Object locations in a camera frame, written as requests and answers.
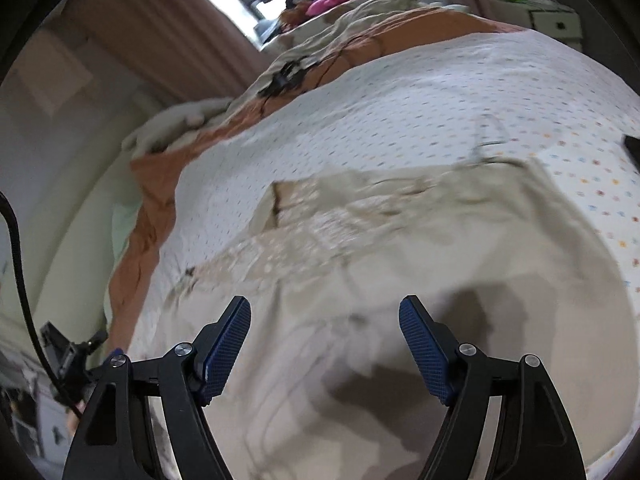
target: black cable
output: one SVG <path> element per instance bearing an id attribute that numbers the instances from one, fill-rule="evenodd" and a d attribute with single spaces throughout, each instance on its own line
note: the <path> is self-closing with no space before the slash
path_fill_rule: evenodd
<path id="1" fill-rule="evenodd" d="M 267 101 L 269 100 L 269 97 L 271 97 L 271 95 L 267 95 L 267 97 L 264 98 L 264 101 L 262 101 L 262 104 L 260 105 L 260 118 L 261 119 L 264 118 L 264 107 L 267 105 Z"/>
<path id="2" fill-rule="evenodd" d="M 329 66 L 326 68 L 326 70 L 322 73 L 322 75 L 320 76 L 320 79 L 318 79 L 318 82 L 316 83 L 316 86 L 313 88 L 313 90 L 315 90 L 316 88 L 318 88 L 320 86 L 320 83 L 322 82 L 322 79 L 324 79 L 324 76 L 327 75 L 329 70 L 331 70 L 331 68 L 334 66 L 335 62 L 338 61 L 338 59 L 341 58 L 342 56 L 344 56 L 344 58 L 347 60 L 347 63 L 349 63 L 349 70 L 354 67 L 354 64 L 351 62 L 349 57 L 346 55 L 347 54 L 346 53 L 346 49 L 354 41 L 362 40 L 362 39 L 364 39 L 364 40 L 374 40 L 374 41 L 376 41 L 378 43 L 378 46 L 380 47 L 380 55 L 378 56 L 378 58 L 381 58 L 381 57 L 383 57 L 385 55 L 385 47 L 384 47 L 384 44 L 382 43 L 382 40 L 380 40 L 380 38 L 377 38 L 376 36 L 370 36 L 369 34 L 359 34 L 357 36 L 353 36 L 352 38 L 349 38 L 347 41 L 345 41 L 340 46 L 340 49 L 338 49 L 338 52 L 335 53 L 334 58 L 332 59 L 331 63 L 329 63 Z M 329 59 L 329 57 L 325 57 L 322 61 L 326 61 L 328 59 Z"/>
<path id="3" fill-rule="evenodd" d="M 4 221 L 6 222 L 6 226 L 9 229 L 9 242 L 11 243 L 11 256 L 12 261 L 14 263 L 14 275 L 15 275 L 15 286 L 18 289 L 18 298 L 20 299 L 20 307 L 22 308 L 22 316 L 24 317 L 24 323 L 27 325 L 27 332 L 29 332 L 29 338 L 31 339 L 31 344 L 36 351 L 40 364 L 44 368 L 51 384 L 55 386 L 55 388 L 60 392 L 60 396 L 66 402 L 66 405 L 74 412 L 74 415 L 77 418 L 82 416 L 80 410 L 76 408 L 76 405 L 69 397 L 69 394 L 66 392 L 58 378 L 56 377 L 54 371 L 47 361 L 47 358 L 42 351 L 42 346 L 40 345 L 40 339 L 38 338 L 38 333 L 33 325 L 33 319 L 31 317 L 31 308 L 29 306 L 29 300 L 27 298 L 27 289 L 24 285 L 24 275 L 22 273 L 22 255 L 20 254 L 20 233 L 18 231 L 18 219 L 15 217 L 14 210 L 9 204 L 7 198 L 0 191 L 0 214 L 4 217 Z"/>

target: beige cloth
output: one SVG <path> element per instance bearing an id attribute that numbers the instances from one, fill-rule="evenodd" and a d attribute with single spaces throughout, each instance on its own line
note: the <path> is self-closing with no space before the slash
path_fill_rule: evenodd
<path id="1" fill-rule="evenodd" d="M 348 10 L 339 16 L 335 22 L 325 30 L 312 36 L 302 44 L 296 45 L 280 54 L 251 86 L 236 99 L 227 111 L 231 117 L 242 106 L 258 95 L 258 92 L 271 83 L 273 75 L 279 72 L 288 62 L 303 58 L 309 65 L 322 60 L 327 53 L 336 48 L 343 41 L 363 34 L 368 28 L 383 22 L 387 18 L 402 14 L 407 10 L 418 9 L 418 0 L 370 0 Z"/>
<path id="2" fill-rule="evenodd" d="M 487 354 L 539 355 L 585 463 L 626 433 L 638 386 L 626 292 L 536 162 L 350 171 L 271 190 L 244 234 L 169 296 L 148 355 L 192 340 L 233 295 L 251 301 L 248 337 L 205 410 L 236 480 L 418 476 L 444 409 L 398 327 L 407 294 Z M 488 418 L 495 427 L 497 412 Z M 484 478 L 491 440 L 472 478 Z"/>

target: polka dot bedsheet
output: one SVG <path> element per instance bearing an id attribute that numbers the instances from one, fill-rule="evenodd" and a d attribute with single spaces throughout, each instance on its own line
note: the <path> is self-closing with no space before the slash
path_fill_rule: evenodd
<path id="1" fill-rule="evenodd" d="M 245 227 L 274 180 L 475 156 L 539 158 L 618 261 L 640 320 L 640 176 L 621 145 L 640 133 L 639 110 L 609 70 L 530 30 L 472 34 L 353 68 L 185 168 L 130 355 L 145 356 L 172 287 Z M 628 434 L 588 466 L 590 480 L 604 478 L 639 425 L 636 406 Z"/>

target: drawer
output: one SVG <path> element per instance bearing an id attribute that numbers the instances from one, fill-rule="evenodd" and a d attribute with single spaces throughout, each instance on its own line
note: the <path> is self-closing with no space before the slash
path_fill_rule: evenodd
<path id="1" fill-rule="evenodd" d="M 575 12 L 532 10 L 531 23 L 538 32 L 558 40 L 582 37 L 580 17 Z"/>
<path id="2" fill-rule="evenodd" d="M 565 40 L 563 43 L 578 52 L 582 52 L 582 42 L 580 40 Z"/>

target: bedside table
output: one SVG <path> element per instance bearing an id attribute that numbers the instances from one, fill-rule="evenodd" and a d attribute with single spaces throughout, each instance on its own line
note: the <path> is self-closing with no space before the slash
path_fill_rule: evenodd
<path id="1" fill-rule="evenodd" d="M 532 28 L 582 52 L 580 16 L 570 7 L 545 0 L 491 0 L 491 8 L 501 22 Z"/>

